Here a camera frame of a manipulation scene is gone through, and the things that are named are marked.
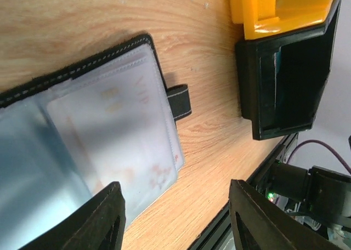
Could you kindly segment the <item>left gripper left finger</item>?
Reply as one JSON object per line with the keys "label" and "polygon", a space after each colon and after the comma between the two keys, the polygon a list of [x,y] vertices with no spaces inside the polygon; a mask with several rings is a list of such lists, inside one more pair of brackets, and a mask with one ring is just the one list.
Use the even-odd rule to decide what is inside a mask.
{"label": "left gripper left finger", "polygon": [[125,200],[114,181],[22,249],[121,249],[125,226]]}

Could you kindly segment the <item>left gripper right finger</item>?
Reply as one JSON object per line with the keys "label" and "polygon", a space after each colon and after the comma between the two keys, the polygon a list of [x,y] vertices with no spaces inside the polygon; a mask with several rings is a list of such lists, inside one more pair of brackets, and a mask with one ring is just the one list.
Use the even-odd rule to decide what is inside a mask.
{"label": "left gripper right finger", "polygon": [[340,249],[289,217],[244,180],[231,180],[229,210],[236,249]]}

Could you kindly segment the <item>black leather card holder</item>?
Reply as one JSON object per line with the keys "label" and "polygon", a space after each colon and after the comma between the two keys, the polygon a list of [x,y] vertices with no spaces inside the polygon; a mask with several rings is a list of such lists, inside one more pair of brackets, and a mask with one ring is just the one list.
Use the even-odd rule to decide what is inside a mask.
{"label": "black leather card holder", "polygon": [[121,249],[176,181],[186,84],[142,33],[1,93],[1,249]]}

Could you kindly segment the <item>white patterned card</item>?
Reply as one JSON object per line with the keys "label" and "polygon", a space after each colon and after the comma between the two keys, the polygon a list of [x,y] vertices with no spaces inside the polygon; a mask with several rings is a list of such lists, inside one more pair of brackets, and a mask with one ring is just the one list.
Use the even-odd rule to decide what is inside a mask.
{"label": "white patterned card", "polygon": [[176,181],[176,128],[151,64],[78,84],[47,113],[92,193],[119,181],[127,200],[153,201]]}

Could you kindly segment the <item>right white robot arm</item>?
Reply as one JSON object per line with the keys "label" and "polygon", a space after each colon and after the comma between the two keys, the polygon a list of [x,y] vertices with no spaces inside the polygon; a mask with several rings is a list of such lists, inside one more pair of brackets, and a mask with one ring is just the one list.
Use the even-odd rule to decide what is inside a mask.
{"label": "right white robot arm", "polygon": [[302,205],[295,216],[306,216],[331,229],[350,232],[350,174],[314,166],[304,169],[290,165],[295,153],[307,144],[319,144],[329,150],[350,173],[349,164],[330,145],[310,139],[298,144],[286,163],[273,162],[268,170],[267,191]]}

